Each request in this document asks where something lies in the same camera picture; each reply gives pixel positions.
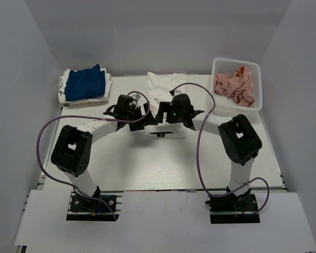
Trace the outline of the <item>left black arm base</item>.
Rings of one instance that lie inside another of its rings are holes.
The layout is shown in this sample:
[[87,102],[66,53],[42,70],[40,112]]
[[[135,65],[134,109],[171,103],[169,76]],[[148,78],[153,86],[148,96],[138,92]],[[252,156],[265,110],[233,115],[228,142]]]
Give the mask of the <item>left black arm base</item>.
[[98,200],[85,199],[76,192],[71,192],[66,215],[67,221],[111,221],[115,222],[121,212],[122,192],[101,192],[100,199],[111,208],[110,212],[105,203]]

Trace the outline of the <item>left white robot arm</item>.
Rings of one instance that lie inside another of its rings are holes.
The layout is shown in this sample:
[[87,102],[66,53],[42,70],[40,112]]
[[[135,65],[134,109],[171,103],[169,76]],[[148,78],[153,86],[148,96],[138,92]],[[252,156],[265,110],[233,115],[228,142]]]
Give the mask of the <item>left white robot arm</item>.
[[88,210],[96,210],[101,204],[100,190],[88,172],[91,147],[94,142],[129,125],[131,131],[143,130],[147,125],[158,125],[150,111],[150,103],[143,107],[137,104],[140,94],[120,95],[117,103],[103,114],[109,118],[93,120],[87,124],[64,126],[58,136],[51,155],[51,163],[64,172],[73,185],[74,191],[83,197]]

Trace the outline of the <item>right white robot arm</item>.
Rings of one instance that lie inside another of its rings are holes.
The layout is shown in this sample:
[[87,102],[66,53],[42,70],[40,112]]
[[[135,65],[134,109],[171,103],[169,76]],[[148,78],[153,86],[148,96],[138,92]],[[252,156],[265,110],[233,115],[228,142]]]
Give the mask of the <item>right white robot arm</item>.
[[[221,117],[202,110],[195,110],[187,94],[173,97],[171,102],[160,102],[156,120],[169,124],[182,123],[184,127],[197,131],[196,166],[200,183],[205,192],[214,198],[227,197],[228,206],[240,210],[250,195],[250,175],[254,159],[262,148],[262,142],[250,121],[243,114]],[[211,194],[205,186],[200,169],[200,141],[203,132],[215,134],[222,140],[225,152],[231,160],[230,181],[225,194]]]

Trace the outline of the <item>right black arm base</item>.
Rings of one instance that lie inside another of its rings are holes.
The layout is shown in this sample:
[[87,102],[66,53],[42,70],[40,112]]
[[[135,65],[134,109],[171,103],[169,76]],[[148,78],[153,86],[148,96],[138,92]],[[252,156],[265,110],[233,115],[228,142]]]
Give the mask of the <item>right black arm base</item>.
[[209,197],[205,202],[209,207],[211,224],[247,224],[260,223],[256,197],[247,192],[236,196],[234,193],[220,198]]

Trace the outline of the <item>folded white t shirt stack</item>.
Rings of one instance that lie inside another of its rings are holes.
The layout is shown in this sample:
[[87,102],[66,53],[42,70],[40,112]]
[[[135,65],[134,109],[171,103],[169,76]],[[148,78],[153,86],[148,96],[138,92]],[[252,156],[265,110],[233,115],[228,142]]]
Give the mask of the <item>folded white t shirt stack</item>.
[[78,100],[78,101],[67,101],[65,95],[65,87],[66,82],[68,80],[69,74],[71,69],[67,69],[63,72],[63,75],[60,77],[60,88],[58,90],[58,102],[61,107],[66,106],[74,106],[74,105],[83,105],[83,104],[92,104],[92,103],[99,103],[99,102],[107,102],[109,100],[109,94],[111,87],[113,85],[112,76],[107,73],[106,68],[101,68],[101,72],[105,72],[105,94],[104,96],[96,97],[93,99],[85,99],[85,100]]

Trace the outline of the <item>white plastic basket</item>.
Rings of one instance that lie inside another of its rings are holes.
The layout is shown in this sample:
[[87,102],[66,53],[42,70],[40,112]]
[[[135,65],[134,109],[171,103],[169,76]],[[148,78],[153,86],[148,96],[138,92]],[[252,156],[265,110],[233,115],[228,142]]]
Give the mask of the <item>white plastic basket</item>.
[[215,58],[210,92],[215,100],[214,114],[259,113],[263,105],[260,66],[249,61]]

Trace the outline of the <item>folded blue t shirt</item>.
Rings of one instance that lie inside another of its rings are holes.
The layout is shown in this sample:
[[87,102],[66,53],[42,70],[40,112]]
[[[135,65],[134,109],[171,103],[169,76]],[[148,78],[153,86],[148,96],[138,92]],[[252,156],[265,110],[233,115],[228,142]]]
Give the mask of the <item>folded blue t shirt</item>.
[[98,64],[91,69],[70,70],[65,84],[66,101],[103,97],[106,94],[106,71]]

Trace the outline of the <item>pink t shirt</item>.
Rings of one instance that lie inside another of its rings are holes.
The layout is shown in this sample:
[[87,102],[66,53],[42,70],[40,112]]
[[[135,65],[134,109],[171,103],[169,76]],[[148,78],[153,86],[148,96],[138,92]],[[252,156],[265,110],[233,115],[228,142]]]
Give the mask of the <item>pink t shirt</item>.
[[251,108],[254,105],[254,83],[247,66],[240,67],[232,76],[217,73],[214,80],[214,91],[217,94],[231,98],[239,106]]

